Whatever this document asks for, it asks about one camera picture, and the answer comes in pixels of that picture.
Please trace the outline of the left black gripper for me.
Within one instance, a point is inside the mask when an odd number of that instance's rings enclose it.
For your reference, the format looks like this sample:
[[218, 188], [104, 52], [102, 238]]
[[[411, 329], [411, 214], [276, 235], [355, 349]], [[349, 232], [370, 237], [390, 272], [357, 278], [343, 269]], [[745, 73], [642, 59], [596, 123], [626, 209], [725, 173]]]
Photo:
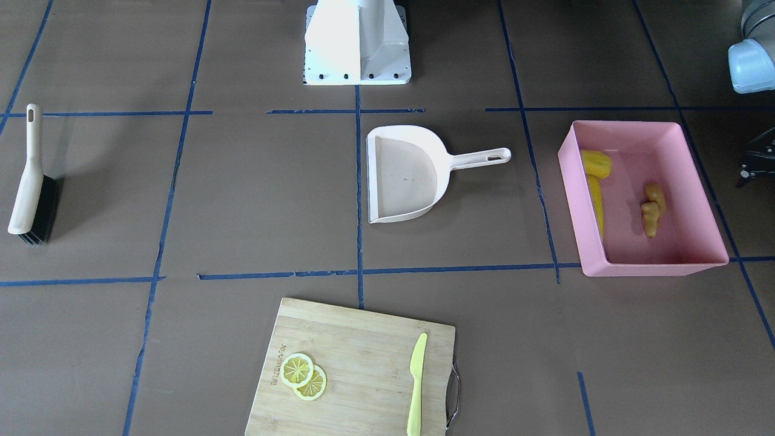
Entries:
[[744, 187], [757, 177], [774, 177], [774, 127], [745, 147], [736, 187]]

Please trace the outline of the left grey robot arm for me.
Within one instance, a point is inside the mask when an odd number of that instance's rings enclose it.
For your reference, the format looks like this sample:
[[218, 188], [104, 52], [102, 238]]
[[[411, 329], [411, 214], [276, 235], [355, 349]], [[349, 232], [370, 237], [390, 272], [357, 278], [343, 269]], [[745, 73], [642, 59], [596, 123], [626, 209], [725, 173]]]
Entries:
[[[728, 66], [733, 90], [738, 94], [774, 89], [774, 2], [742, 1], [742, 40], [728, 49]], [[774, 128], [765, 131], [742, 152], [742, 188], [757, 177], [773, 177]]]

